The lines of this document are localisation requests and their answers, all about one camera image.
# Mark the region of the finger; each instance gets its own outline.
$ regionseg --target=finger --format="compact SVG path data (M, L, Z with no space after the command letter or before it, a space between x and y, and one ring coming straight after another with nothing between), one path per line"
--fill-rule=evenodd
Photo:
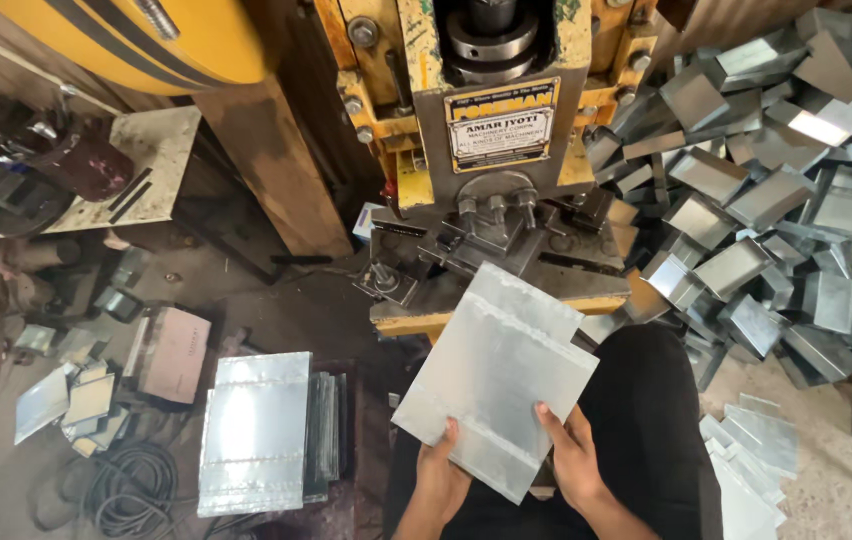
M579 405L573 407L569 413L569 418L566 419L566 425L569 426L569 431L573 433L573 438L579 443L579 446L584 449L592 448L593 446L593 428L586 420L586 416L582 414L582 409Z
M433 451L439 458L448 458L449 452L453 451L456 446L456 439L459 437L459 424L454 418L446 418L446 430L442 433L442 438L432 447Z
M549 410L549 406L542 401L536 404L536 416L539 417L539 423L546 429L546 433L549 434L552 444L556 448L564 448L576 444L569 437L569 434L566 433L562 422L559 422L556 415L552 414L552 411Z

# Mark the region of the foreman logo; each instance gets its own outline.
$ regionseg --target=foreman logo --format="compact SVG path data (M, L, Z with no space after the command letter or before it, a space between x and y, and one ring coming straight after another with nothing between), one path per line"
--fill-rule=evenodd
M470 104L468 106L457 106L453 108L453 120L461 120L463 118L478 118L488 117L489 115L497 115L499 113L509 113L519 111L521 109L531 109L543 105L552 104L552 91L539 92L535 95L508 97L497 101L485 102L480 104Z

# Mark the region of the workshop floor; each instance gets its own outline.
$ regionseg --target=workshop floor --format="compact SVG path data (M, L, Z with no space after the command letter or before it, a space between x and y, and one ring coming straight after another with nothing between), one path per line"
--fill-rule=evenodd
M366 318L370 300L352 287L347 278L316 274L262 287L208 246L176 247L166 225L140 227L136 236L160 254L136 291L145 300L174 300L210 317L214 320L211 347L216 347L236 329L249 327L250 341L270 353L308 350L314 352L318 362L355 360L363 376L365 395L377 406L384 402L387 390L395 389L393 385L406 379L403 364L415 357L418 350L414 344L380 343L376 339ZM180 274L183 280L167 283L163 276L168 272ZM105 355L124 362L134 325L102 319L93 327L113 334ZM41 361L0 373L0 539L65 539L77 533L72 525L54 532L39 532L29 517L30 506L38 508L43 521L50 526L72 516L72 510L59 504L52 490L55 471L77 456L59 429L47 427L20 446L12 446L16 398L48 374L56 363ZM208 381L213 367L208 358L205 367L204 381ZM202 396L203 382L200 387ZM799 429L799 478L783 482L787 499L781 509L789 520L780 526L779 538L852 539L852 437L848 402L832 387L795 390L776 362L746 366L728 361L720 367L709 391L701 396L703 410L720 416L722 405L734 402L740 392L779 402L783 415ZM382 441L387 434L387 416L381 408L378 411L379 421L365 429ZM169 447L178 460L183 495L195 492L201 431L201 415L193 414L183 433ZM379 467L367 467L365 471L375 479L374 484L382 487L387 455L382 448L374 448L370 455ZM353 493L339 487L339 500L335 504L313 510L320 519L286 515L283 521L311 538L351 538L352 528L345 523L352 519L349 510L352 502L362 498L374 500L381 495L376 489L360 491ZM195 518L193 512L194 507L189 504L181 504L174 511L175 516L186 516L177 528L177 537L199 538L206 528L208 520ZM379 522L375 515L357 518L372 529ZM79 533L78 537L82 538L96 537L87 529Z

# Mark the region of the maroon container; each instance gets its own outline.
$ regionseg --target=maroon container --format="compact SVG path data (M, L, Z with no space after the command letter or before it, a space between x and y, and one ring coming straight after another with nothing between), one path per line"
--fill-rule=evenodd
M63 190L97 203L124 190L132 181L132 160L98 131L73 124L51 152L28 163L46 173Z

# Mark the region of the wooden post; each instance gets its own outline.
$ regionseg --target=wooden post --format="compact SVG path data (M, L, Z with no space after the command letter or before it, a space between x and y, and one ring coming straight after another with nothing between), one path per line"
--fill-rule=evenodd
M192 99L290 253L345 257L353 252L275 74Z

